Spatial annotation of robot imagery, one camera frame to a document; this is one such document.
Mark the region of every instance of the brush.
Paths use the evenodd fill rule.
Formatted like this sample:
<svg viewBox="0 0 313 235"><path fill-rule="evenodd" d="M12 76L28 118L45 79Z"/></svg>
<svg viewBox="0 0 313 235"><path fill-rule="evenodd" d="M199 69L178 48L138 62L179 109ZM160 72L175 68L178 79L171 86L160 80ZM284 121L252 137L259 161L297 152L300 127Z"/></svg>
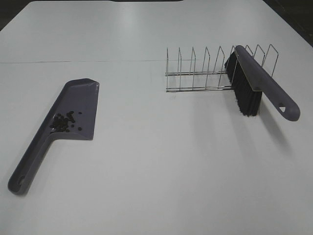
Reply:
<svg viewBox="0 0 313 235"><path fill-rule="evenodd" d="M225 68L240 111L245 116L256 116L262 93L287 120L297 121L300 109L274 79L239 45L225 63Z"/></svg>

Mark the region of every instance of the white table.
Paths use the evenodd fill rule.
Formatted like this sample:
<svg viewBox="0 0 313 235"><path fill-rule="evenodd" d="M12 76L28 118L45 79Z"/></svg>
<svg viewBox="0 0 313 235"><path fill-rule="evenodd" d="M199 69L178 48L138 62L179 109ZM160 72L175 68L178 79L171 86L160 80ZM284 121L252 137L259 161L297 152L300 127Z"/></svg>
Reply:
<svg viewBox="0 0 313 235"><path fill-rule="evenodd" d="M265 96L248 118L232 91L164 92L167 47L270 43L298 122ZM0 32L0 234L311 235L312 62L261 0L30 3ZM94 140L55 141L13 195L62 86L84 77L100 83Z"/></svg>

